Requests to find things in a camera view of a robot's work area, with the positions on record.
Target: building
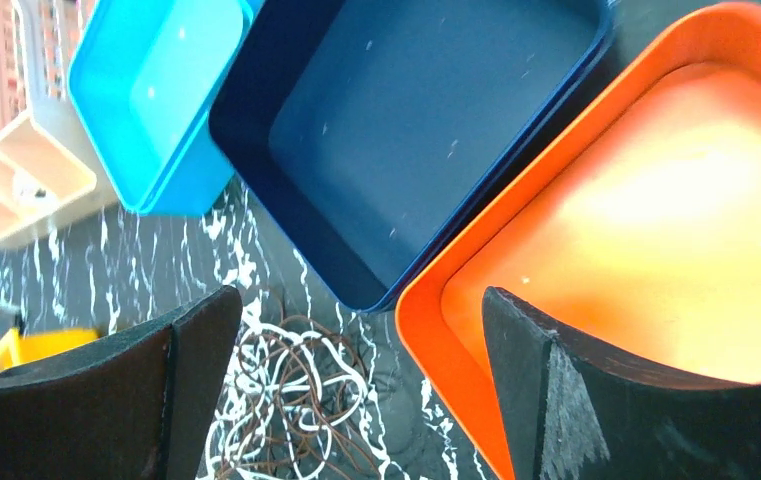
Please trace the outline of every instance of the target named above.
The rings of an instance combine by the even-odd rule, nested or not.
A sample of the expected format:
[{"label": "building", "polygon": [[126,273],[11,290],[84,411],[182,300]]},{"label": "building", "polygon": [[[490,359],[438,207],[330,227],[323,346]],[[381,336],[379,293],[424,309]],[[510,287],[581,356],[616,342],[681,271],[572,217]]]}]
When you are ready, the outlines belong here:
[{"label": "building", "polygon": [[37,14],[44,48],[45,94],[67,97],[67,71],[93,0],[0,0],[0,130],[27,108],[22,3]]}]

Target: light blue plastic bin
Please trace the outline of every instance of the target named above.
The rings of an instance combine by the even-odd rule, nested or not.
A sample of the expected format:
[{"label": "light blue plastic bin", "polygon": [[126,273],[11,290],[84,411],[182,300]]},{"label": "light blue plastic bin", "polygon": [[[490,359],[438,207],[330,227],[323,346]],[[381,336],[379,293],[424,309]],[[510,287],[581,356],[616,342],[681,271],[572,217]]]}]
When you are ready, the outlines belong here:
[{"label": "light blue plastic bin", "polygon": [[207,117],[255,12],[245,0],[98,2],[68,88],[127,210],[201,216],[234,175]]},{"label": "light blue plastic bin", "polygon": [[247,0],[247,2],[254,12],[258,12],[262,8],[262,4],[265,3],[265,0]]}]

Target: dark blue plastic bin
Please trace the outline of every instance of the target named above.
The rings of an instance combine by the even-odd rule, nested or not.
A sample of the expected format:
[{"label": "dark blue plastic bin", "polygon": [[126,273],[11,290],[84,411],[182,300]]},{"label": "dark blue plastic bin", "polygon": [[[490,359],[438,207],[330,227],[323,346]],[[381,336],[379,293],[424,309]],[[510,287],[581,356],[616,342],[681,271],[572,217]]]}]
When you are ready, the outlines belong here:
[{"label": "dark blue plastic bin", "polygon": [[388,308],[609,82],[611,28],[604,0],[267,0],[210,131],[342,303]]}]

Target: yellow object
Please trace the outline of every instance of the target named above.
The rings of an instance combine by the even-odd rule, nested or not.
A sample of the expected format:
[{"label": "yellow object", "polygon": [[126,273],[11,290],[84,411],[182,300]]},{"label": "yellow object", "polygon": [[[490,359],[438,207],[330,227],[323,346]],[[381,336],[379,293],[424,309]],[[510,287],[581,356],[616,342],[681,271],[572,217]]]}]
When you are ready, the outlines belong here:
[{"label": "yellow object", "polygon": [[0,339],[0,372],[51,357],[97,340],[97,331],[71,328],[21,337],[13,328]]}]

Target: tangled wire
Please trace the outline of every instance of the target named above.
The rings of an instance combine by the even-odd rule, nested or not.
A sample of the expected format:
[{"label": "tangled wire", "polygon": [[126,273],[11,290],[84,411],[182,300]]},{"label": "tangled wire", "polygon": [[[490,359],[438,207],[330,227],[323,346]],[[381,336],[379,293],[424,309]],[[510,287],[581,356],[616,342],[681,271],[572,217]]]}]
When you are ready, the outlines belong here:
[{"label": "tangled wire", "polygon": [[286,317],[278,303],[277,324],[245,319],[225,377],[226,400],[207,439],[217,439],[220,451],[206,459],[207,478],[311,480],[326,468],[349,479],[331,462],[340,456],[358,473],[379,477],[353,440],[362,438],[353,416],[369,391],[358,352],[306,316]]}]

